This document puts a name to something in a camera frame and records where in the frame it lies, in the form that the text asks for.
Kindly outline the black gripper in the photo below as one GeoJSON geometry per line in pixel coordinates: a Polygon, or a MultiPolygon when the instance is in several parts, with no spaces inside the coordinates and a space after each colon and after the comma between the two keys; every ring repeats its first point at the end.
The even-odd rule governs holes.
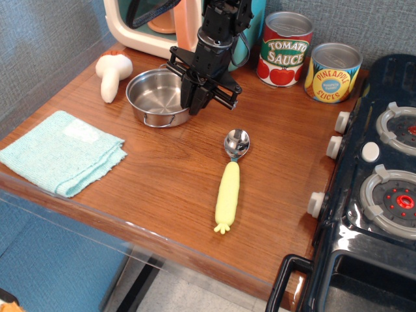
{"type": "Polygon", "coordinates": [[[177,46],[170,48],[167,68],[181,78],[181,107],[189,108],[191,116],[197,115],[212,100],[229,110],[237,106],[242,88],[229,72],[234,45],[234,37],[214,40],[199,31],[194,52],[177,46]]]}

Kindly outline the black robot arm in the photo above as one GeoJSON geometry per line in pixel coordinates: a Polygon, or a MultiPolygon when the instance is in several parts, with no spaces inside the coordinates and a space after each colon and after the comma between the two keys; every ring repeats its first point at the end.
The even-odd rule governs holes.
{"type": "Polygon", "coordinates": [[[244,31],[254,18],[251,1],[205,1],[203,21],[194,52],[172,46],[167,68],[181,78],[181,107],[197,115],[215,100],[233,110],[242,88],[232,78],[229,65],[243,66],[234,59],[238,40],[248,45],[244,31]]]}

